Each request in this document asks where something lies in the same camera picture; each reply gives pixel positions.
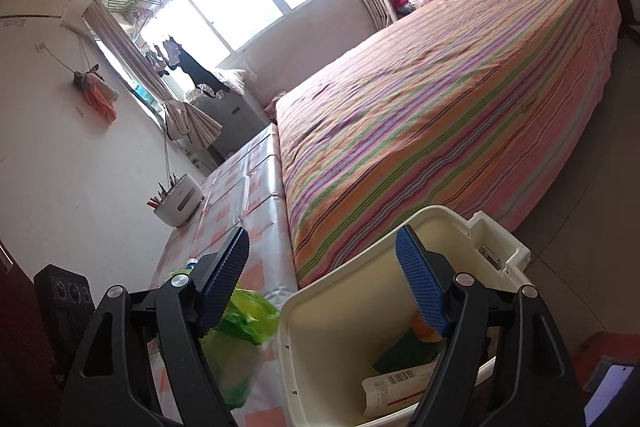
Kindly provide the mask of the green plastic bag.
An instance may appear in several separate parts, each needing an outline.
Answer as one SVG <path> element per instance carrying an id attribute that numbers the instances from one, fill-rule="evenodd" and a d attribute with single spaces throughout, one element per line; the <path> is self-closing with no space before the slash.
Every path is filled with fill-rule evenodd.
<path id="1" fill-rule="evenodd" d="M 257 291 L 235 288 L 219 324 L 200 339 L 203 355 L 227 409 L 240 409 L 252 390 L 280 310 Z"/>

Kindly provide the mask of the white medicine box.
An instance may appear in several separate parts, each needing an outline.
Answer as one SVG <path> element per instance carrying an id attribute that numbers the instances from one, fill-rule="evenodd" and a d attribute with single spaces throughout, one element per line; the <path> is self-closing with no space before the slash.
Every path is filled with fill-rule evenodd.
<path id="1" fill-rule="evenodd" d="M 434 361 L 364 379 L 361 383 L 366 399 L 363 416 L 381 417 L 419 402 L 436 365 L 437 362 Z"/>

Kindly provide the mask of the white round pen holder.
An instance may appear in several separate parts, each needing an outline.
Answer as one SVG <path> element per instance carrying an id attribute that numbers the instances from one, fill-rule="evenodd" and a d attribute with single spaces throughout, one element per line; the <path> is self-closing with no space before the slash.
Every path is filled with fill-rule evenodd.
<path id="1" fill-rule="evenodd" d="M 182 227 L 204 200 L 201 185 L 189 173 L 180 178 L 172 176 L 168 190 L 162 184 L 158 186 L 160 193 L 151 197 L 146 205 L 160 221 L 173 228 Z"/>

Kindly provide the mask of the orange peel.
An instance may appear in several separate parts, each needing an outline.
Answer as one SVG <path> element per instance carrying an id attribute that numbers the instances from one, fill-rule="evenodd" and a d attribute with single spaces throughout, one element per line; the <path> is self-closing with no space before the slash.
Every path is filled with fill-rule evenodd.
<path id="1" fill-rule="evenodd" d="M 442 341 L 442 335 L 433 326 L 428 325 L 420 313 L 413 315 L 411 330 L 422 343 L 440 343 Z"/>

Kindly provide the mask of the green yellow sponge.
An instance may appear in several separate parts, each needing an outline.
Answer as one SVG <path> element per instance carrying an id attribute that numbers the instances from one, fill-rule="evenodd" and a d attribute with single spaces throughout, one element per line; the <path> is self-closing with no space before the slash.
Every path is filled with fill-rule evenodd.
<path id="1" fill-rule="evenodd" d="M 425 341 L 409 331 L 384 351 L 372 367 L 380 374 L 387 374 L 431 363 L 438 357 L 443 345 L 444 340 L 440 337 L 435 341 Z"/>

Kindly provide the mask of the black hanging garment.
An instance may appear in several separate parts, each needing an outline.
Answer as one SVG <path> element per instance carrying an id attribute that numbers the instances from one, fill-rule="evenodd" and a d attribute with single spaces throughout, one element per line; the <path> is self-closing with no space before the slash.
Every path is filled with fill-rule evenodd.
<path id="1" fill-rule="evenodd" d="M 219 91 L 230 92 L 230 88 L 226 84 L 220 81 L 212 72 L 209 72 L 209 70 L 203 67 L 198 61 L 195 61 L 185 49 L 179 48 L 178 57 L 179 67 L 186 75 L 191 77 L 195 86 L 205 84 L 205 86 L 212 89 L 215 93 Z"/>

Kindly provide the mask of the smartphone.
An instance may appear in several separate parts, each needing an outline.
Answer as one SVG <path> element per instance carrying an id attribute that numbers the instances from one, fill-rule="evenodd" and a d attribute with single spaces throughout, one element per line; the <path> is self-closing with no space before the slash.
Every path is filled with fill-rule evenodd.
<path id="1" fill-rule="evenodd" d="M 607 355 L 593 369 L 584 390 L 587 426 L 626 426 L 639 406 L 639 364 L 623 363 Z"/>

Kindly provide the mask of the checkered plastic tablecloth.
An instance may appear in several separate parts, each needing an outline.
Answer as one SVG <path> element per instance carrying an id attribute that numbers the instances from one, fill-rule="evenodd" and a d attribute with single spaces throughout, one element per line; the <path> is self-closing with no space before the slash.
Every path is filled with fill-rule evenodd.
<path id="1" fill-rule="evenodd" d="M 240 286 L 257 291 L 281 309 L 298 291 L 281 174 L 278 128 L 270 124 L 218 167 L 201 185 L 204 200 L 183 227 L 169 236 L 152 278 L 152 288 L 186 266 L 213 253 L 235 227 L 250 236 L 250 255 Z M 155 388 L 165 416 L 180 421 L 156 340 L 149 344 Z M 239 426 L 291 426 L 286 410 L 277 340 L 270 340 L 265 362 L 242 409 L 232 412 Z"/>

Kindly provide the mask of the blue label brown bottle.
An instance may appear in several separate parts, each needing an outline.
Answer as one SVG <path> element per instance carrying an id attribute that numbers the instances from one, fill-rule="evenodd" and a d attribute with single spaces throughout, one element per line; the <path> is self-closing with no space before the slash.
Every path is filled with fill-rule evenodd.
<path id="1" fill-rule="evenodd" d="M 191 271 L 198 265 L 198 259 L 190 259 L 186 264 L 186 269 Z"/>

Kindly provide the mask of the red wooden door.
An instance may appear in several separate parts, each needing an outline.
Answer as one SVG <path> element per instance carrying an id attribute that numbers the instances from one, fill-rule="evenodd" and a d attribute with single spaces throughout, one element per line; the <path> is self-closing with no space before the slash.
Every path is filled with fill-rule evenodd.
<path id="1" fill-rule="evenodd" d="M 32 280 L 1 249 L 1 424 L 55 426 L 61 389 Z"/>

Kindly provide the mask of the grey air cooler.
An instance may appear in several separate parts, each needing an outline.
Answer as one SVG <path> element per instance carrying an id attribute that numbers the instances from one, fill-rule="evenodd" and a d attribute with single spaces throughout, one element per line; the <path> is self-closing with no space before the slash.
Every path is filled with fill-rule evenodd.
<path id="1" fill-rule="evenodd" d="M 222 98 L 198 94 L 192 104 L 221 124 L 222 130 L 213 147 L 224 158 L 236 153 L 271 124 L 262 106 L 248 90 L 243 95 L 235 91 L 224 92 Z"/>

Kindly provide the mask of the left pink curtain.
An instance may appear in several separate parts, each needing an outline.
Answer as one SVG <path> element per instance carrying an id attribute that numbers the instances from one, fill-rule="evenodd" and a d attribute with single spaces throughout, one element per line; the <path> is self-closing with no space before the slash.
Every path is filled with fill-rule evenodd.
<path id="1" fill-rule="evenodd" d="M 111 54 L 162 103 L 171 140 L 186 138 L 198 150 L 207 150 L 215 143 L 221 135 L 221 124 L 193 104 L 182 101 L 171 93 L 151 63 L 100 0 L 92 0 L 82 17 Z"/>

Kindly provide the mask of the orange cloth on hook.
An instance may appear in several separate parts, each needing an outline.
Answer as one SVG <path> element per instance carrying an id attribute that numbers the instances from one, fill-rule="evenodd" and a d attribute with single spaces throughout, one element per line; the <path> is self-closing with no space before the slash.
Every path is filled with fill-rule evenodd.
<path id="1" fill-rule="evenodd" d="M 73 86 L 82 93 L 86 102 L 108 122 L 117 119 L 115 102 L 119 92 L 109 86 L 99 75 L 98 66 L 88 72 L 74 72 Z"/>

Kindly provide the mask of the air conditioner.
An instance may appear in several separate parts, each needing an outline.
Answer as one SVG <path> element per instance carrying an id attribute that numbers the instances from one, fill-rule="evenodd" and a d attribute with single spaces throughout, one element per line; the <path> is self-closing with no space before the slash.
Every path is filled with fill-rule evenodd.
<path id="1" fill-rule="evenodd" d="M 68 0 L 0 0 L 2 18 L 62 18 Z"/>

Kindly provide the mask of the striped bed sheet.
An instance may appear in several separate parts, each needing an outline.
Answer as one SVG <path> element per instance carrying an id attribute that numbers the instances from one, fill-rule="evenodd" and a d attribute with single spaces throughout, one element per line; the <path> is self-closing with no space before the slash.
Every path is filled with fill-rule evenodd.
<path id="1" fill-rule="evenodd" d="M 616 0 L 434 0 L 277 103 L 296 279 L 429 205 L 514 231 L 601 102 Z"/>

